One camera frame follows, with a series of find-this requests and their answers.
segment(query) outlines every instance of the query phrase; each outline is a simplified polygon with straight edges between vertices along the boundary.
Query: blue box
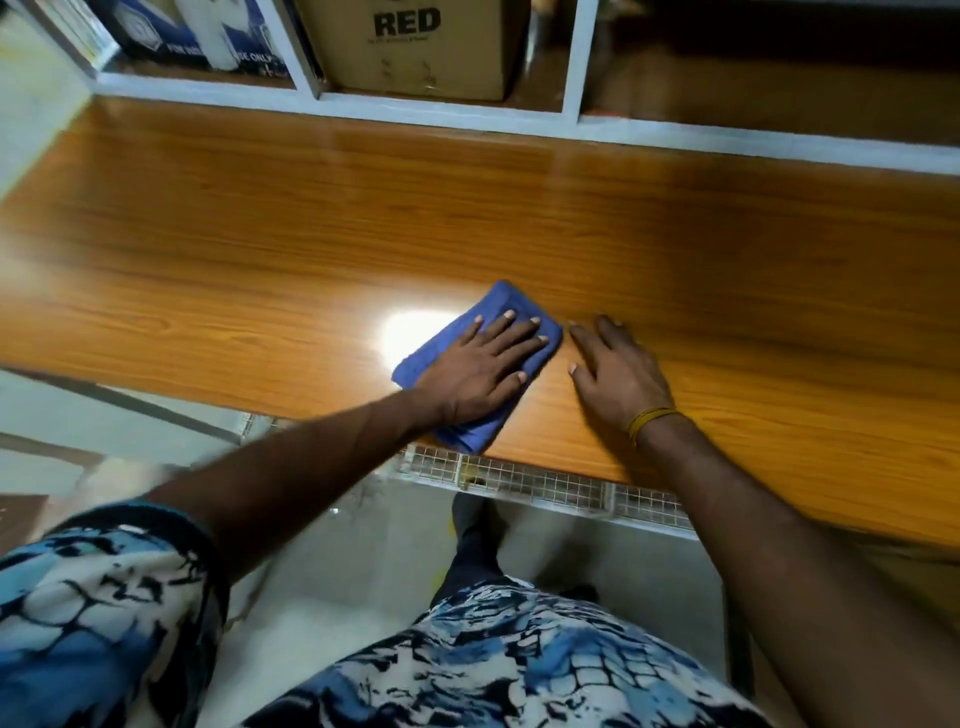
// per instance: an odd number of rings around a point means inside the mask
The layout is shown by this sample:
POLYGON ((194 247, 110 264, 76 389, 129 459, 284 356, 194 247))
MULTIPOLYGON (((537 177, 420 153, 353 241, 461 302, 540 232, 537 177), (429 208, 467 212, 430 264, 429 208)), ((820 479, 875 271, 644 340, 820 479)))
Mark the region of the blue box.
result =
POLYGON ((289 78, 253 0, 89 0, 128 56, 289 78))

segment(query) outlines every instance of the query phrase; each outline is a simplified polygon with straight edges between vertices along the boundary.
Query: hand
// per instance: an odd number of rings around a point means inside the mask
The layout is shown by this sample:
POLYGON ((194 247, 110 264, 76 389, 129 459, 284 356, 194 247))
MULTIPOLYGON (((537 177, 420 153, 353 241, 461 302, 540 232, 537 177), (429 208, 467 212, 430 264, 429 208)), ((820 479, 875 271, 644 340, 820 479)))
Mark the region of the hand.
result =
POLYGON ((514 324, 515 317, 507 311, 481 331, 483 318, 477 316, 420 375, 415 389, 429 396, 440 425, 479 420, 520 391, 527 374, 517 368, 546 345, 547 337, 534 336, 539 318, 514 324))
POLYGON ((570 324, 570 335, 587 361, 586 367, 571 364, 570 375, 587 407, 626 432, 641 412, 674 406, 657 359, 606 316, 597 316, 596 328, 599 335, 570 324))

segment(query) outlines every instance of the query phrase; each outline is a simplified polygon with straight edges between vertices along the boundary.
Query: wristband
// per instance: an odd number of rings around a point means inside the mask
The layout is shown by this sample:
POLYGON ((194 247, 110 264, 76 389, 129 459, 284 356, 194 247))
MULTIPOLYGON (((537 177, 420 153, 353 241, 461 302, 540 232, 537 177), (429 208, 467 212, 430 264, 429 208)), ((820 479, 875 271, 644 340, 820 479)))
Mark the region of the wristband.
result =
POLYGON ((652 407, 651 409, 645 409, 630 423, 630 426, 627 428, 627 435, 630 437, 630 442, 633 443, 636 447, 636 436, 640 434, 640 429, 647 423, 653 422, 657 417, 663 417, 663 415, 677 415, 680 414, 677 412, 675 407, 652 407))

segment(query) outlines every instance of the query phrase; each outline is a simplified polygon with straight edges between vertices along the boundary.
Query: finger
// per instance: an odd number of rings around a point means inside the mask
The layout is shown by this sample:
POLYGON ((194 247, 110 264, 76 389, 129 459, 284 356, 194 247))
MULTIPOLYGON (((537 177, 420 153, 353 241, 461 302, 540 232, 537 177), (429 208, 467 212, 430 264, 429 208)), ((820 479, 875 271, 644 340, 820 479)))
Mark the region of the finger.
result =
POLYGON ((487 350, 493 354, 505 352, 517 342, 529 339, 538 328, 540 328, 540 316, 535 316, 530 321, 517 322, 488 343, 487 350))
POLYGON ((493 391, 490 392, 488 402, 491 408, 496 409, 497 407, 501 407, 516 397, 516 395, 520 393, 520 390, 523 389, 526 380, 526 372, 515 372, 510 376, 504 377, 503 381, 493 387, 493 391))
POLYGON ((573 340, 583 353, 584 359, 587 361, 587 366, 591 369, 596 369, 600 354, 609 351, 607 345, 604 344, 603 339, 593 333, 593 331, 583 328, 573 321, 570 322, 569 326, 570 336, 573 337, 573 340))
POLYGON ((477 343, 486 344, 488 341, 495 339, 497 336, 507 330, 507 327, 514 322, 515 318, 516 311, 512 309, 509 311, 504 311, 502 316, 498 316, 492 324, 477 334, 477 343))
POLYGON ((593 378, 593 375, 589 372, 587 367, 581 367, 577 364, 571 363, 569 372, 570 377, 573 379, 573 386, 576 388, 580 399, 589 402, 593 397, 594 390, 596 389, 596 379, 593 378))
POLYGON ((545 347, 548 341, 549 339, 546 336, 541 335, 533 339, 521 341, 519 344, 514 344, 496 358, 496 362, 500 367, 498 370, 499 373, 503 374, 516 369, 529 359, 534 352, 538 352, 545 347))
POLYGON ((614 351, 636 346, 634 337, 630 335, 627 328, 622 324, 615 324, 605 313, 597 314, 596 327, 604 344, 614 351))
POLYGON ((460 347, 464 346, 465 344, 469 344, 473 337, 477 335, 477 331, 479 331, 480 327, 482 326, 483 316, 477 316, 475 319, 473 319, 473 323, 467 327, 467 330, 460 334, 457 337, 457 340, 453 343, 460 347))

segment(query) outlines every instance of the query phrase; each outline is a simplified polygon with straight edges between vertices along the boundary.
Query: leg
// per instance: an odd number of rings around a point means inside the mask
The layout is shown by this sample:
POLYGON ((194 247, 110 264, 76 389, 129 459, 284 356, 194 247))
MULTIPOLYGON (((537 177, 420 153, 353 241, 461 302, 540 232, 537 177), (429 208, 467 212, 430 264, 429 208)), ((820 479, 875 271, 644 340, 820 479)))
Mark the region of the leg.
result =
POLYGON ((500 547, 496 507, 493 501, 470 493, 453 499, 453 527, 457 532, 457 553, 446 572, 444 583, 434 595, 434 607, 448 596, 482 581, 506 579, 496 563, 500 547))

